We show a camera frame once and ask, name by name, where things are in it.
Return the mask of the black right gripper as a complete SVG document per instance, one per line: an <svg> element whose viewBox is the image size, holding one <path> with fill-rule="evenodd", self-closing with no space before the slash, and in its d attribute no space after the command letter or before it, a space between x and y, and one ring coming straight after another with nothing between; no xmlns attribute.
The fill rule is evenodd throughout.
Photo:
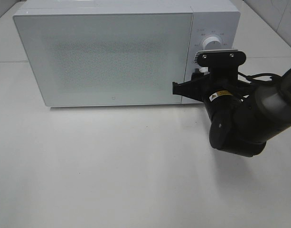
<svg viewBox="0 0 291 228"><path fill-rule="evenodd" d="M249 91L250 85L238 79L237 71L200 73L196 68L190 81L180 84L172 82L173 95L204 102L210 121L217 112L239 105Z"/></svg>

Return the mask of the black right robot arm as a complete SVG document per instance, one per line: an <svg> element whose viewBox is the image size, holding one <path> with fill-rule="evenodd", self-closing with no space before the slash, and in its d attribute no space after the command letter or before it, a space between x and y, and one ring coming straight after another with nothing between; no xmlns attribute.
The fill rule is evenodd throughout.
<svg viewBox="0 0 291 228"><path fill-rule="evenodd" d="M282 76L270 74L269 81L239 76L237 67L210 68L207 75L173 83L172 92L204 103L214 149L253 157L291 127L291 69Z"/></svg>

